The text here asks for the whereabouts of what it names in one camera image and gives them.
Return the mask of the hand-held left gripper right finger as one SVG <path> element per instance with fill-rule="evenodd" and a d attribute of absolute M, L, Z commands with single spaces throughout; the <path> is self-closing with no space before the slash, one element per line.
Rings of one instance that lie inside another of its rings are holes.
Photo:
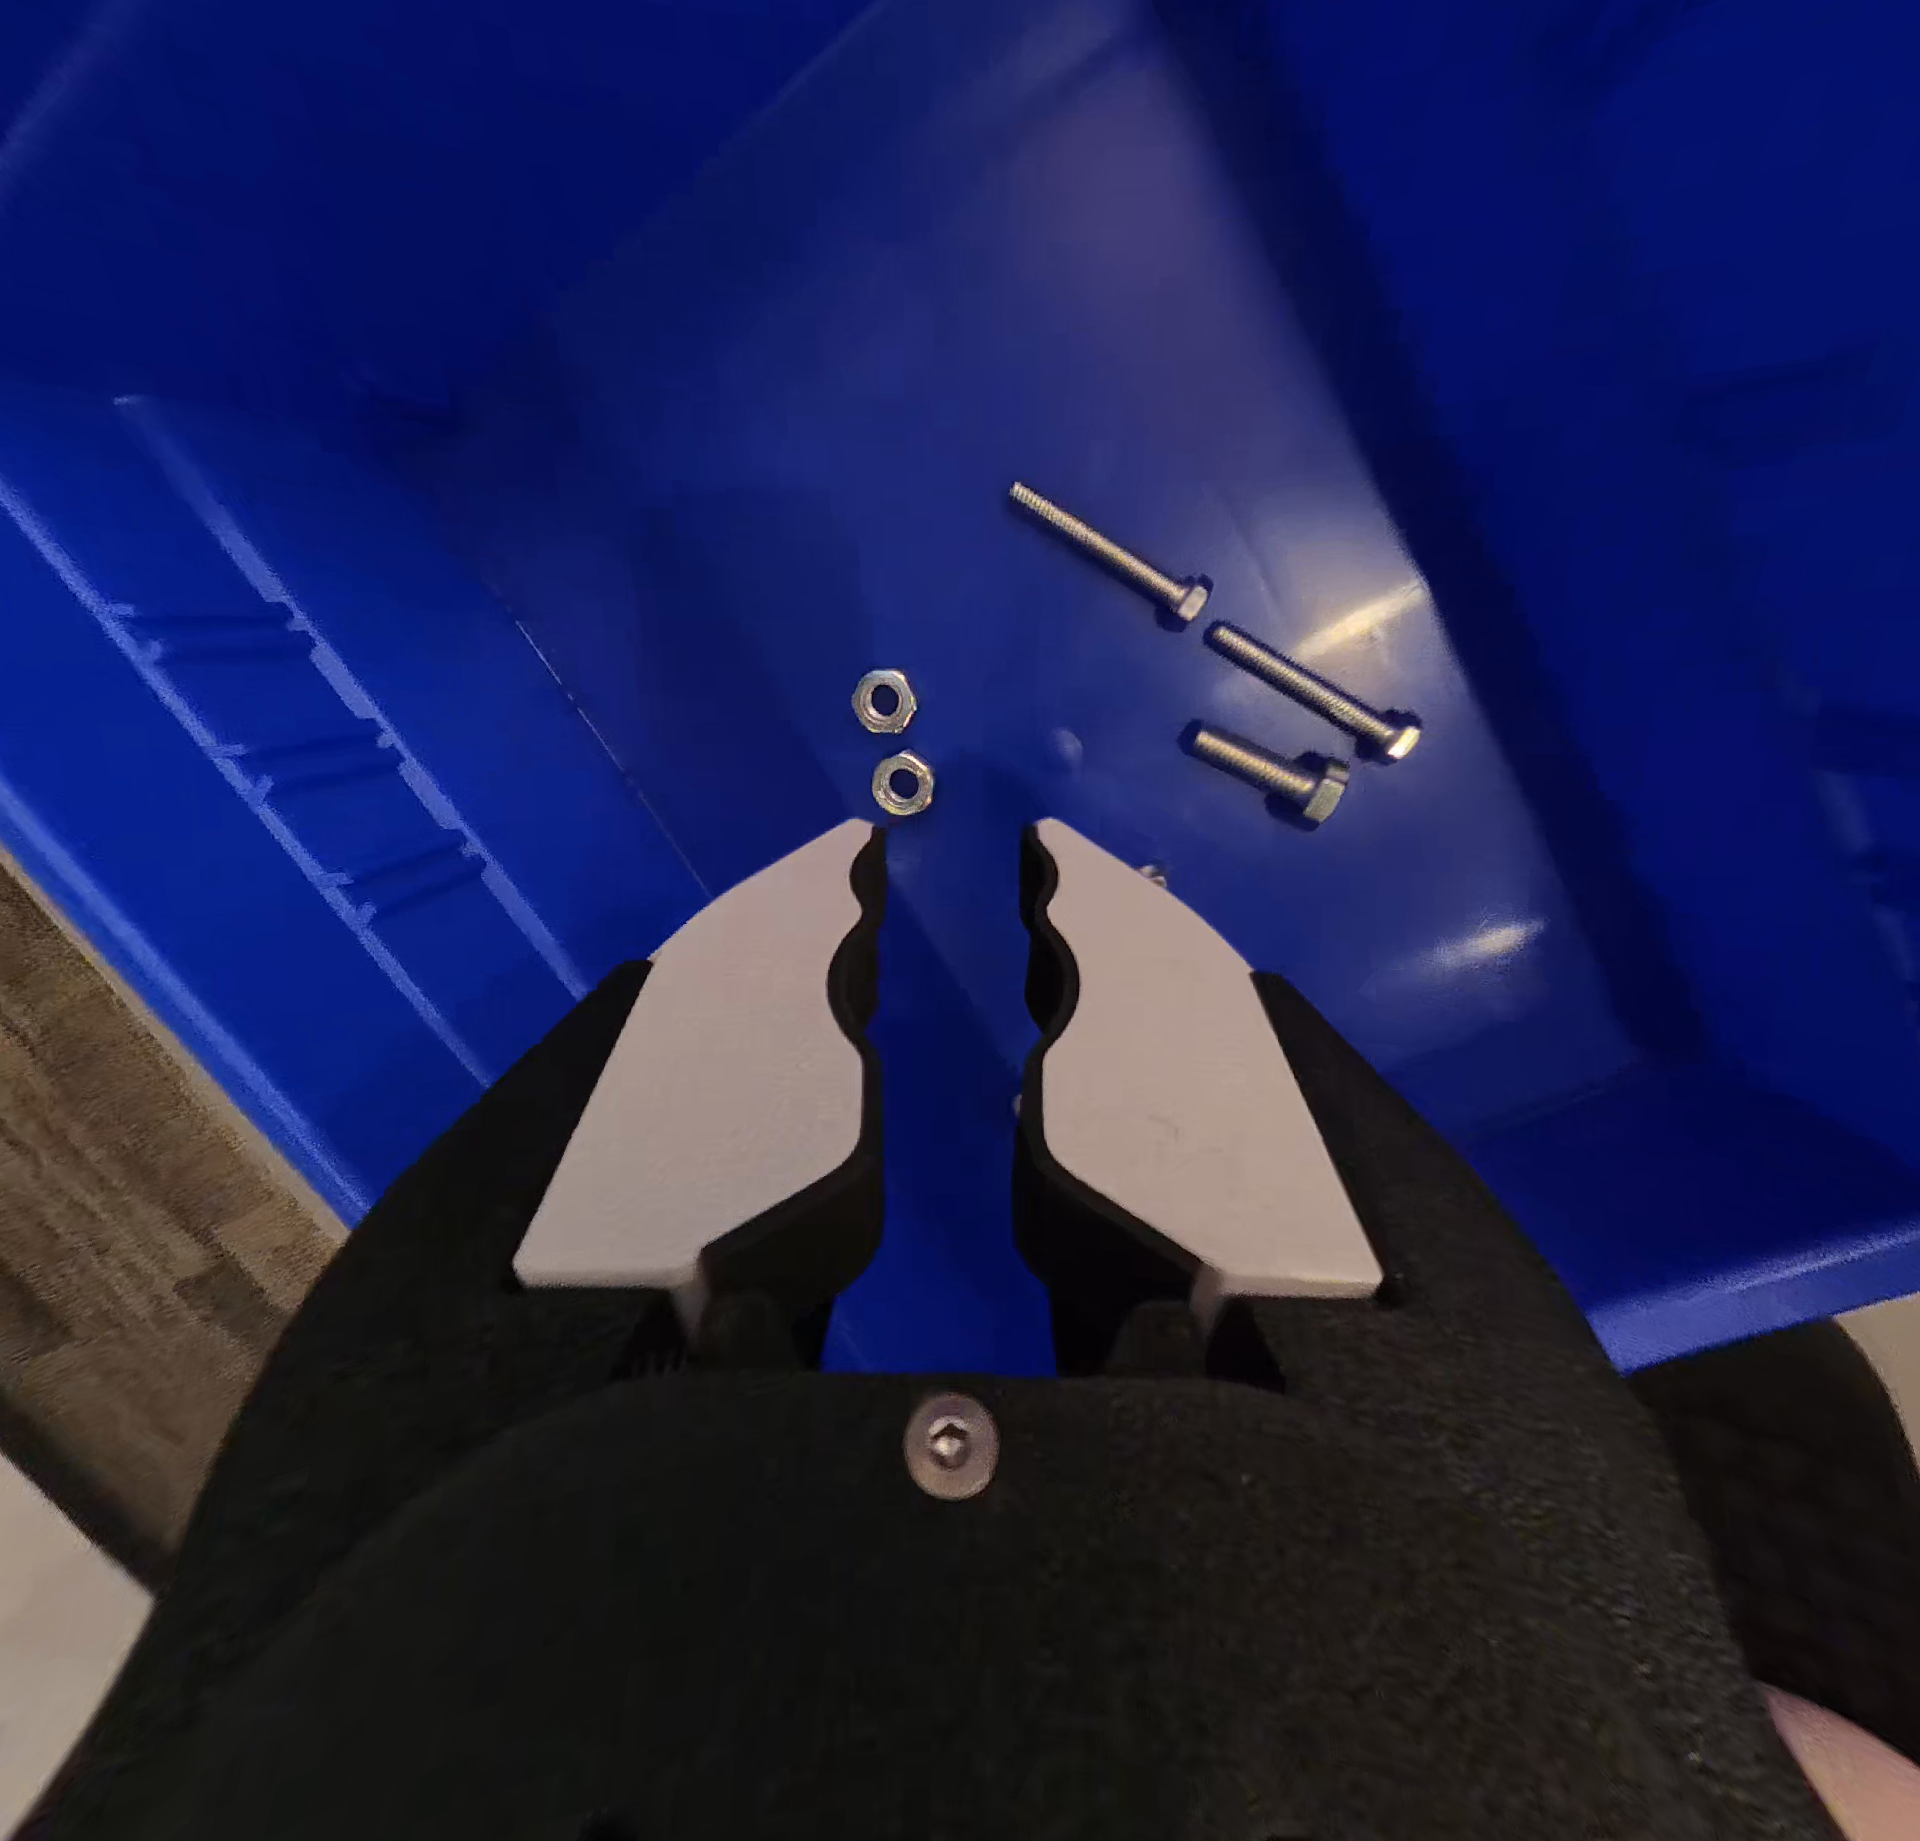
<path fill-rule="evenodd" d="M 1384 1261 L 1255 965 L 1065 821 L 1022 833 L 1012 1241 L 1060 1373 L 1227 1373 L 1260 1313 L 1384 1305 Z"/>

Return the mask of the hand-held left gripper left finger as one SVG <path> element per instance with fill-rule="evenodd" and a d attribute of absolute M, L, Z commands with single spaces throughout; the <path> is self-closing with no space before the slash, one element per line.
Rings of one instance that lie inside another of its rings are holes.
<path fill-rule="evenodd" d="M 847 821 L 661 943 L 519 1242 L 523 1290 L 652 1294 L 707 1363 L 761 1339 L 824 1364 L 882 1248 L 885 908 L 885 833 Z"/>

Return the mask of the blue plastic bin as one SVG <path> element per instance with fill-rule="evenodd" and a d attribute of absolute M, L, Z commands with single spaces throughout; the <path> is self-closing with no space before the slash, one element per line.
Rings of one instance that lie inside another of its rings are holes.
<path fill-rule="evenodd" d="M 1051 1363 L 1040 817 L 1616 1364 L 1915 1297 L 1918 0 L 2 0 L 2 826 L 347 1221 L 895 750 L 839 1367 Z"/>

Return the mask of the short thin steel bolt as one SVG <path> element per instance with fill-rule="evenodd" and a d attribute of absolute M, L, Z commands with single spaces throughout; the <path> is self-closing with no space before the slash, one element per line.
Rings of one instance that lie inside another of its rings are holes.
<path fill-rule="evenodd" d="M 1284 757 L 1208 723 L 1187 723 L 1179 735 L 1179 749 L 1190 760 L 1260 793 L 1269 814 L 1304 826 L 1327 822 L 1354 779 L 1350 763 L 1342 757 Z"/>

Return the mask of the long thin steel bolt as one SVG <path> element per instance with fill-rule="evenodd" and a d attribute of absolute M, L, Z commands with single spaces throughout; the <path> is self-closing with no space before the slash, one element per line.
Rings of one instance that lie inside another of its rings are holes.
<path fill-rule="evenodd" d="M 1128 586 L 1140 597 L 1156 620 L 1168 629 L 1187 629 L 1213 603 L 1213 579 L 1208 577 L 1171 577 L 1160 563 L 1135 555 L 1120 545 L 1114 537 L 1097 532 L 1078 513 L 1060 508 L 1055 499 L 1046 499 L 1026 483 L 1012 483 L 1008 490 L 1011 505 L 1055 538 L 1076 549 L 1081 558 L 1093 562 L 1106 577 Z"/>
<path fill-rule="evenodd" d="M 1211 622 L 1202 643 L 1267 689 L 1330 723 L 1371 763 L 1403 763 L 1424 735 L 1414 714 L 1371 707 L 1235 622 Z"/>

